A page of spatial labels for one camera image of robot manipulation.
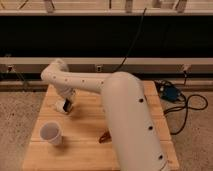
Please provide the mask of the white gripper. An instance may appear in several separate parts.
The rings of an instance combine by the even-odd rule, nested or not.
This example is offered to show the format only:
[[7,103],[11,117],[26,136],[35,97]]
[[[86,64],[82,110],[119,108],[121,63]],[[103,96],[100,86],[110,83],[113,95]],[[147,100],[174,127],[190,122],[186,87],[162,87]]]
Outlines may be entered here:
[[75,90],[71,87],[58,87],[56,89],[56,92],[63,98],[66,99],[67,111],[71,111],[74,106],[74,96],[75,96]]

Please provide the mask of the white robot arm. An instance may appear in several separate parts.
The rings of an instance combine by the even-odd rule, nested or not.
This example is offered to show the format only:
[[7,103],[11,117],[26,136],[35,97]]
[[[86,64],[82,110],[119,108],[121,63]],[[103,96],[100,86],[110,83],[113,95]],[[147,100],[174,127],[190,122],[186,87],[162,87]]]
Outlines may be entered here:
[[170,171],[141,81],[128,72],[77,73],[56,59],[41,73],[64,98],[72,89],[101,96],[121,171]]

